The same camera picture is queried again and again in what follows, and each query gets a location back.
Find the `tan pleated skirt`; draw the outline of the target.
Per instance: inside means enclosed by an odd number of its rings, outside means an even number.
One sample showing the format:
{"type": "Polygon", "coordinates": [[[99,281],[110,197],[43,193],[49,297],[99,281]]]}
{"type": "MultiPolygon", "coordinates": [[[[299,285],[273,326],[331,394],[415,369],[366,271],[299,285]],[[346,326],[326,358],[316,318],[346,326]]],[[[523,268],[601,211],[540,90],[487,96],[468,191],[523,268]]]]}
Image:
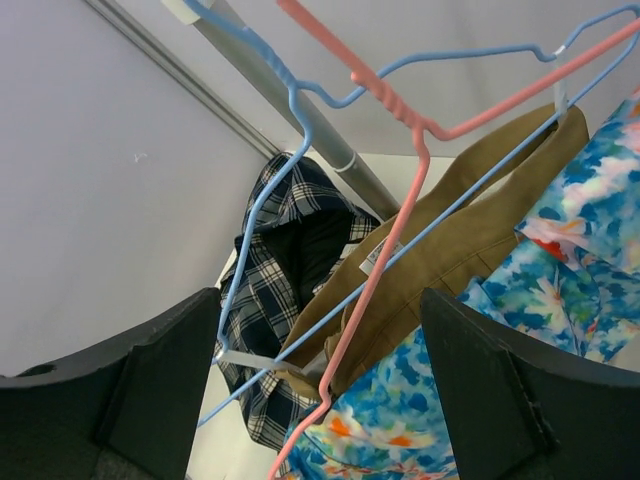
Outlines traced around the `tan pleated skirt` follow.
{"type": "Polygon", "coordinates": [[[540,131],[554,112],[551,104],[539,107],[478,140],[416,202],[400,237],[408,250],[382,275],[331,380],[332,393],[344,393],[420,325],[424,289],[456,296],[515,248],[515,226],[589,141],[577,106],[540,131]]]}

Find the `metal clothes rack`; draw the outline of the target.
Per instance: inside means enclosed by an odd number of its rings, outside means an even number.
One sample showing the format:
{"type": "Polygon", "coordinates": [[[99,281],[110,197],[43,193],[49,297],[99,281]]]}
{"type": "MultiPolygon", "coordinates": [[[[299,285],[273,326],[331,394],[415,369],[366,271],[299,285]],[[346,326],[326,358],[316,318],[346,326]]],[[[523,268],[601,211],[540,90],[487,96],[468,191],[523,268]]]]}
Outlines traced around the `metal clothes rack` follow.
{"type": "Polygon", "coordinates": [[[386,220],[399,210],[395,198],[306,96],[280,57],[228,2],[166,1],[164,6],[198,30],[375,214],[386,220]]]}

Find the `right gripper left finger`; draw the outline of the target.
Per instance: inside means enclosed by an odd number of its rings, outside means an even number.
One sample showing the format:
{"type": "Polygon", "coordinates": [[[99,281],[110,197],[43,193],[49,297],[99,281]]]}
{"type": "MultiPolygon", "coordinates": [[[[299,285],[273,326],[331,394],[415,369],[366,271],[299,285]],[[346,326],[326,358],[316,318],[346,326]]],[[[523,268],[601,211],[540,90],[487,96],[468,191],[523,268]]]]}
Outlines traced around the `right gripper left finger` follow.
{"type": "Polygon", "coordinates": [[[216,343],[220,292],[1,379],[4,479],[183,479],[216,343]]]}

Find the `blue wire hanger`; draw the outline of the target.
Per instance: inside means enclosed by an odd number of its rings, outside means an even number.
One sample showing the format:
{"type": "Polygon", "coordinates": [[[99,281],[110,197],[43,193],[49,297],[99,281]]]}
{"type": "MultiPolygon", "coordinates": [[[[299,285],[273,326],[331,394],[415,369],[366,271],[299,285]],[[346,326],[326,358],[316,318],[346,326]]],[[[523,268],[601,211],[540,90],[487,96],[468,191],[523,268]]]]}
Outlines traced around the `blue wire hanger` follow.
{"type": "Polygon", "coordinates": [[[196,19],[247,47],[286,91],[286,107],[301,127],[303,141],[292,154],[275,156],[261,173],[251,194],[242,232],[236,240],[236,258],[222,282],[223,299],[212,362],[221,369],[229,399],[238,401],[250,429],[286,427],[302,398],[282,387],[275,375],[287,369],[284,345],[295,315],[313,298],[314,289],[328,277],[354,238],[363,238],[373,218],[345,200],[318,165],[307,157],[316,123],[311,118],[311,95],[327,106],[342,109],[365,93],[381,104],[412,134],[419,155],[426,154],[426,135],[434,125],[424,120],[388,85],[387,77],[413,63],[481,58],[529,52],[555,69],[509,99],[453,130],[460,137],[513,109],[547,88],[560,88],[582,66],[625,43],[634,47],[639,25],[632,22],[563,62],[560,51],[547,53],[527,43],[443,52],[419,52],[402,57],[372,73],[347,96],[332,97],[320,84],[300,80],[274,49],[253,29],[233,22],[212,6],[190,1],[196,19]]]}

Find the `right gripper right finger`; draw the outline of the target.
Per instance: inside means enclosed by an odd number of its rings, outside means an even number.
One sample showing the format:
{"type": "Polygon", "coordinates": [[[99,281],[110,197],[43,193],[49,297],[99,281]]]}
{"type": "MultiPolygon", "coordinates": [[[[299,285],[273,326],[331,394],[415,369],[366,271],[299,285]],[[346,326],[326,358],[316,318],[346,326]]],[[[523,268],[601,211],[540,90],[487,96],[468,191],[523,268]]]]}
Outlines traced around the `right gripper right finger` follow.
{"type": "Polygon", "coordinates": [[[460,478],[638,478],[638,373],[434,289],[422,294],[421,325],[460,478]]]}

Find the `navy white plaid skirt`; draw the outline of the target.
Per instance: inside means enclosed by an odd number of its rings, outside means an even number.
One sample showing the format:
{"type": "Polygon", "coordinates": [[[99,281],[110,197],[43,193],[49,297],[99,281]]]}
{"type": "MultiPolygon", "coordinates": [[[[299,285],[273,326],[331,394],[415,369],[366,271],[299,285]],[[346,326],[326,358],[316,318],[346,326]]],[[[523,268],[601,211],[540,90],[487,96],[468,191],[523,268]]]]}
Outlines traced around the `navy white plaid skirt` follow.
{"type": "MultiPolygon", "coordinates": [[[[251,208],[289,157],[278,154],[260,172],[241,234],[234,240],[237,253],[251,208]]],[[[348,200],[314,160],[301,158],[257,213],[224,327],[230,348],[269,358],[279,354],[304,307],[379,225],[377,218],[348,200]]],[[[251,440],[276,451],[289,425],[312,403],[274,372],[241,393],[238,401],[251,440]]]]}

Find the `blue floral skirt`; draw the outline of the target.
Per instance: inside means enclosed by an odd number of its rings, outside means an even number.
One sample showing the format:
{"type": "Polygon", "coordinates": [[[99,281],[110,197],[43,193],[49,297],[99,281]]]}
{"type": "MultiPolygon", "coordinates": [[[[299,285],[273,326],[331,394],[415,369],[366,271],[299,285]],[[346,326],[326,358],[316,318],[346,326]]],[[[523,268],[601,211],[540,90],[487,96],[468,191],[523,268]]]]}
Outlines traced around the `blue floral skirt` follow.
{"type": "MultiPolygon", "coordinates": [[[[363,263],[390,230],[385,223],[369,234],[304,308],[286,341],[292,363],[305,366],[325,353],[339,367],[379,283],[369,283],[363,263]],[[358,283],[365,284],[360,297],[332,314],[358,283]]],[[[589,133],[514,232],[505,260],[455,297],[560,350],[610,361],[639,331],[637,96],[589,133]]],[[[292,478],[458,476],[420,325],[344,393],[332,393],[331,380],[326,416],[288,455],[292,478]]]]}

